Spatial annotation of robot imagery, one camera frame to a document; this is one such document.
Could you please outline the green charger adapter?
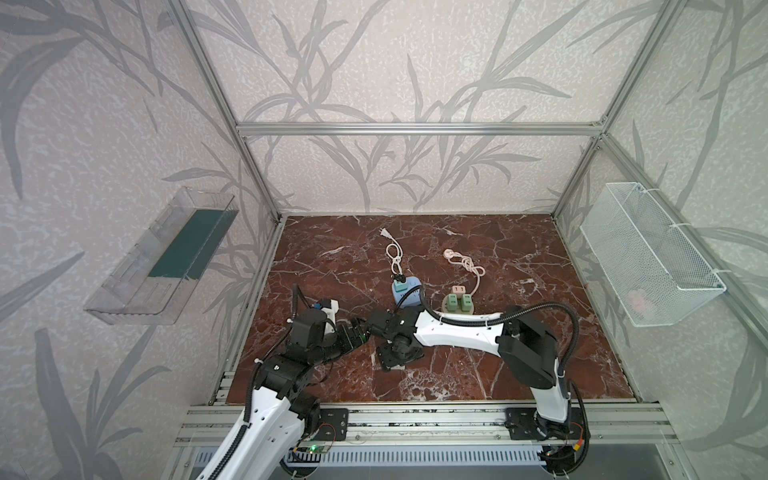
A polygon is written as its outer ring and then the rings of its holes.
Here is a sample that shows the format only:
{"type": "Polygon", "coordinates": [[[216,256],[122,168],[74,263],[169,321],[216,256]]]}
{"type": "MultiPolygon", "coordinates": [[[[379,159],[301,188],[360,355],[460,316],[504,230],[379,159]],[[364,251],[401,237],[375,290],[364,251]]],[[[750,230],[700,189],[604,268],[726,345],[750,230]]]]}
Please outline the green charger adapter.
{"type": "Polygon", "coordinates": [[[459,311],[460,310],[459,299],[452,294],[448,294],[443,301],[443,310],[445,312],[459,311]]]}
{"type": "Polygon", "coordinates": [[[463,294],[460,299],[460,310],[465,314],[474,312],[474,303],[470,294],[463,294]]]}

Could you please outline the pink charger adapter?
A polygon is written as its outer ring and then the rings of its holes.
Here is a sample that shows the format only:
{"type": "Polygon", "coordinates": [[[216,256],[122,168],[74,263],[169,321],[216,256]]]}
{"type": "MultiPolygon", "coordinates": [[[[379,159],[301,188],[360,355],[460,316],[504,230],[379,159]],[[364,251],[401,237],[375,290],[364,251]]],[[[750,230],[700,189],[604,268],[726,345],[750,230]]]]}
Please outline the pink charger adapter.
{"type": "Polygon", "coordinates": [[[468,297],[469,293],[467,289],[462,285],[455,285],[451,287],[451,294],[456,296],[458,299],[463,299],[464,297],[468,297]]]}

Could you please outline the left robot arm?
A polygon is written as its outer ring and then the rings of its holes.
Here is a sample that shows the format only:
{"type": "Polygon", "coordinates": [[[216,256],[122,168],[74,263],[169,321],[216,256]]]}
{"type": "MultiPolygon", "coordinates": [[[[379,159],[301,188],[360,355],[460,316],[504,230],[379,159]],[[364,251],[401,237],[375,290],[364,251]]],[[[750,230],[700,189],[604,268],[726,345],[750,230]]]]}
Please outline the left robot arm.
{"type": "Polygon", "coordinates": [[[338,303],[310,302],[292,288],[289,326],[255,362],[242,413],[199,479],[267,479],[289,449],[320,429],[320,404],[307,391],[315,369],[368,341],[365,322],[336,319],[338,303]]]}

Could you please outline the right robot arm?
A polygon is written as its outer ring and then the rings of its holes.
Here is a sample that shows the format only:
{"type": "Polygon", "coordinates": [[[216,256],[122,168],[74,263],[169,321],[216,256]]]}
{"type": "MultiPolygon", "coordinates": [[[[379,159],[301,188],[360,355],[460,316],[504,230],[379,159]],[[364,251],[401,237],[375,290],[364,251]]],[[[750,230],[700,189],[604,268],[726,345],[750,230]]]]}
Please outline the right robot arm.
{"type": "Polygon", "coordinates": [[[381,367],[388,371],[423,357],[427,347],[458,347],[494,355],[513,377],[527,386],[535,400],[535,412],[519,427],[531,440],[570,437],[571,386],[566,366],[580,336],[580,317],[568,305],[542,302],[529,307],[510,306],[485,315],[446,313],[434,310],[423,286],[407,292],[419,295],[419,303],[395,309],[375,310],[367,319],[371,335],[383,342],[377,347],[381,367]],[[552,329],[540,321],[540,310],[560,310],[571,321],[571,336],[563,354],[552,329]]]}

